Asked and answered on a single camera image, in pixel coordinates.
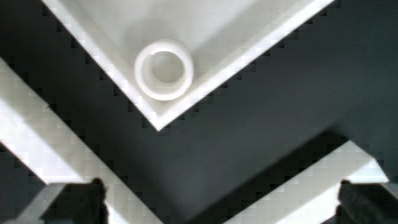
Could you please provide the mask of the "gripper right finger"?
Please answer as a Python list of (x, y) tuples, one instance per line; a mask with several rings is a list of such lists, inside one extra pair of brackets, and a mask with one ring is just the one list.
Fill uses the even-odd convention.
[(338, 200), (336, 224), (398, 224), (398, 183), (345, 181)]

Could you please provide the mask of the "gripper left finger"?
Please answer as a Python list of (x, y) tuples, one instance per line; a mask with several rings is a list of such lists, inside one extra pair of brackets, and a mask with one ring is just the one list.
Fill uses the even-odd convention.
[(105, 193), (98, 178), (89, 183), (68, 184), (41, 215), (45, 224), (109, 224)]

